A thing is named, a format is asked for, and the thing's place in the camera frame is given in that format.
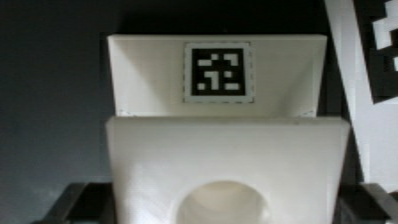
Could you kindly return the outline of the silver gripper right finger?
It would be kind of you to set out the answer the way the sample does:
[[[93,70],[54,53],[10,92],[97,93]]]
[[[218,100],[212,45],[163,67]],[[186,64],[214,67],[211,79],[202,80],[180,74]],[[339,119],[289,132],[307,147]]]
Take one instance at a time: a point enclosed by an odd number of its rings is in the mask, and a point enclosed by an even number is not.
[[[333,224],[398,224],[398,191],[387,192],[376,183],[342,185]]]

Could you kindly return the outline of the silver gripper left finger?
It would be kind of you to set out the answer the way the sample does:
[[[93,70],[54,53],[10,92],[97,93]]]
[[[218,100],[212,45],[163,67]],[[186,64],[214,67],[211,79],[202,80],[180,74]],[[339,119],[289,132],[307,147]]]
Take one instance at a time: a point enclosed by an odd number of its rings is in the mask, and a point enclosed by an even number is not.
[[[109,183],[70,183],[33,224],[115,224]]]

